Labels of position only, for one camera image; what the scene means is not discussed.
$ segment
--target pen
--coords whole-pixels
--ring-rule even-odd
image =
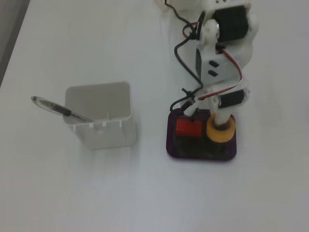
[[[84,116],[82,116],[78,113],[75,113],[75,112],[67,109],[64,106],[58,105],[58,104],[51,102],[49,100],[46,100],[44,98],[33,96],[33,97],[31,97],[31,100],[38,107],[40,107],[44,110],[47,110],[49,112],[52,112],[54,114],[70,117],[70,118],[76,119],[76,120],[83,122],[83,123],[94,122],[93,120],[91,120],[87,117],[84,117]]]

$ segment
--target orange ring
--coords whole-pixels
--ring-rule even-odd
[[[207,121],[206,134],[216,143],[226,143],[234,137],[236,122],[233,117],[228,120],[229,127],[226,130],[218,130],[214,123],[215,115],[212,115]]]

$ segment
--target white table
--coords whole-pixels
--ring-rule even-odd
[[[173,55],[180,22],[152,0],[32,0],[0,88],[0,231],[307,231],[308,7],[254,2],[238,154],[214,163],[165,149],[169,106],[195,86]],[[91,152],[30,100],[63,104],[70,86],[122,80],[138,123],[133,148]]]

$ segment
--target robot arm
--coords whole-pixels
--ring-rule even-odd
[[[195,102],[184,114],[191,116],[197,108],[202,109],[198,99],[223,89],[234,88],[205,99],[211,114],[215,114],[217,126],[226,123],[236,107],[243,105],[249,97],[248,81],[241,71],[218,46],[224,47],[242,69],[251,59],[252,42],[258,31],[257,17],[250,13],[250,1],[213,0],[203,1],[205,18],[197,46],[196,70],[204,84]]]

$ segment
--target wire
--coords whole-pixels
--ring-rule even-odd
[[[174,111],[173,108],[174,108],[174,106],[175,106],[176,104],[181,103],[182,101],[187,100],[187,99],[193,97],[193,96],[194,96],[198,91],[200,91],[201,89],[202,89],[202,87],[197,88],[197,89],[195,89],[190,95],[187,95],[186,97],[181,98],[181,99],[175,101],[175,102],[170,106],[169,110],[170,110],[171,112],[173,112],[173,111]]]
[[[239,82],[238,82],[235,86],[231,86],[231,87],[229,87],[229,88],[226,88],[226,89],[223,89],[223,90],[220,90],[220,91],[217,91],[217,92],[208,93],[208,94],[206,94],[206,95],[204,95],[204,96],[199,97],[198,99],[201,100],[201,101],[204,100],[204,99],[206,99],[206,98],[212,97],[212,96],[214,96],[214,95],[218,95],[218,94],[220,94],[220,93],[227,92],[227,91],[229,91],[229,90],[235,88],[235,87],[242,81],[243,74],[242,74],[242,71],[241,71],[241,67],[240,67],[240,65],[237,63],[237,61],[232,57],[232,55],[231,55],[226,49],[222,49],[222,50],[220,50],[219,52],[224,53],[225,56],[236,66],[236,68],[238,69],[238,72],[239,72],[239,74],[240,74],[240,80],[239,80]]]
[[[165,0],[165,5],[169,8],[171,8],[176,17],[181,20],[182,22],[185,22],[186,25],[184,26],[183,28],[183,35],[184,37],[186,37],[186,39],[184,41],[182,41],[180,44],[178,44],[175,49],[174,49],[174,53],[175,53],[175,56],[177,58],[177,60],[180,62],[180,64],[192,75],[192,77],[200,84],[200,87],[195,89],[193,92],[186,92],[187,96],[182,98],[182,99],[179,99],[177,100],[176,102],[174,102],[171,106],[170,106],[170,111],[173,112],[173,107],[184,101],[184,100],[187,100],[189,98],[193,98],[194,95],[200,91],[204,85],[203,83],[201,82],[200,78],[185,64],[185,62],[180,58],[179,54],[178,54],[178,49],[185,45],[189,40],[199,40],[200,38],[200,33],[201,33],[201,29],[202,29],[202,24],[203,24],[203,21],[204,21],[204,18],[205,18],[205,11],[203,11],[198,19],[198,21],[196,23],[190,23],[188,20],[186,20],[185,18],[182,18],[179,16],[179,14],[177,13],[176,9],[172,6],[172,5],[169,5],[167,3],[167,0]],[[190,32],[190,35],[187,36],[185,33],[184,33],[184,30],[187,29],[188,27],[190,27],[191,29],[191,32]]]
[[[184,41],[182,41],[180,44],[178,44],[175,49],[174,53],[177,58],[177,60],[180,62],[180,64],[192,75],[192,77],[201,85],[201,87],[204,87],[203,83],[201,82],[200,78],[184,63],[184,61],[180,58],[178,54],[178,49],[186,44],[191,39],[192,34],[188,36]]]
[[[183,28],[183,36],[185,38],[188,38],[188,36],[186,35],[186,33],[184,32],[184,30],[186,30],[187,28],[189,27],[189,25],[185,25],[184,28]]]
[[[169,5],[169,4],[168,4],[168,0],[165,0],[164,3],[165,3],[166,6],[168,6],[169,8],[171,8],[171,9],[174,11],[176,17],[177,17],[179,20],[181,20],[182,22],[185,22],[185,23],[190,27],[190,29],[192,30],[192,32],[193,32],[193,33],[195,32],[194,27],[192,26],[192,24],[191,24],[188,20],[186,20],[185,18],[180,17],[179,14],[177,13],[176,9],[175,9],[172,5]]]

